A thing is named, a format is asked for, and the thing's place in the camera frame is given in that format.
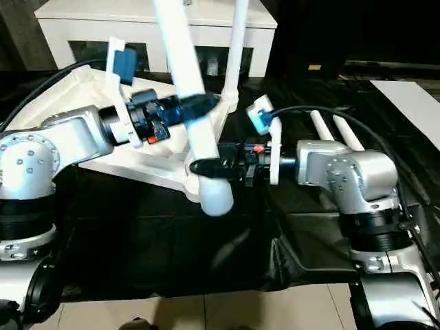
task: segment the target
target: white bracket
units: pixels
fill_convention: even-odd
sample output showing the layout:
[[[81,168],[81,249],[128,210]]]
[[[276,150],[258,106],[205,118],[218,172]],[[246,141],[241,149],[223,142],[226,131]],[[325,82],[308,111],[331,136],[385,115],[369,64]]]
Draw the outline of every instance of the white bracket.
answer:
[[[140,148],[143,145],[143,142],[136,133],[135,127],[130,119],[129,111],[125,105],[126,98],[121,89],[121,78],[113,72],[115,51],[117,50],[121,52],[125,50],[125,41],[111,36],[107,52],[107,66],[105,68],[105,91],[107,97],[115,106],[116,113],[129,137],[131,145],[135,148]]]

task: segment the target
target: screw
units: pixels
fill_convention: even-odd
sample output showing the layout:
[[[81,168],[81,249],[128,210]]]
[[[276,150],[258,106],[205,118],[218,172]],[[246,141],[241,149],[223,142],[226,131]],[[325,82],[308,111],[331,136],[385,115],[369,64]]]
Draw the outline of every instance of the screw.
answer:
[[[376,271],[378,271],[378,270],[380,270],[380,267],[379,266],[369,266],[368,267],[368,270],[370,271],[370,272],[376,272]]]

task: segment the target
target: white cylinder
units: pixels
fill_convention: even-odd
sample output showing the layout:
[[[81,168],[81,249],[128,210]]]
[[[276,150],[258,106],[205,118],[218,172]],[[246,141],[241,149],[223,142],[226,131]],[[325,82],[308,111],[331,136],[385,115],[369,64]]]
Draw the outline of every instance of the white cylinder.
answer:
[[[362,146],[362,143],[360,143],[358,137],[351,130],[351,127],[344,118],[338,115],[333,115],[333,120],[335,121],[335,124],[339,132],[341,132],[342,138],[344,139],[345,144],[347,146],[349,146],[355,151],[365,150],[364,147]]]
[[[154,0],[168,64],[179,98],[204,94],[197,55],[190,37],[182,0]],[[208,116],[186,123],[188,141],[195,160],[217,158],[219,150]],[[226,180],[199,177],[200,204],[207,215],[220,216],[234,204],[231,186]]]
[[[237,99],[239,97],[238,84],[241,67],[241,56],[245,41],[246,19],[248,17],[249,0],[236,0],[234,23],[232,26],[231,44],[229,47],[228,66],[226,68],[225,86],[222,97]]]
[[[322,119],[320,112],[318,110],[313,110],[310,112],[310,116],[318,132],[319,138],[323,141],[334,141],[335,139],[330,133],[325,121]]]

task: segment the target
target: white panel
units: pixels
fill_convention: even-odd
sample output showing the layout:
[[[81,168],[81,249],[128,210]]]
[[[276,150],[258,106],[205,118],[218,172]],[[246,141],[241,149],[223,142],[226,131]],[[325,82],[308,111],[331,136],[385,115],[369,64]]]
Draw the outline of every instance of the white panel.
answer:
[[[440,150],[440,103],[437,100],[415,82],[371,82]]]

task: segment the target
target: bolt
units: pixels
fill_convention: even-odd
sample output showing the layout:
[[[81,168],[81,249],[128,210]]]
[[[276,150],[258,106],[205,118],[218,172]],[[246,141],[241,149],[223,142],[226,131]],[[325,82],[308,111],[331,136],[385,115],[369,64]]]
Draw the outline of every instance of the bolt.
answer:
[[[6,251],[17,250],[18,248],[19,248],[19,246],[17,244],[9,244],[9,245],[5,246]]]
[[[376,271],[380,270],[380,267],[379,267],[379,266],[373,266],[373,265],[371,265],[371,266],[368,267],[368,270],[369,270],[370,272],[376,272]]]

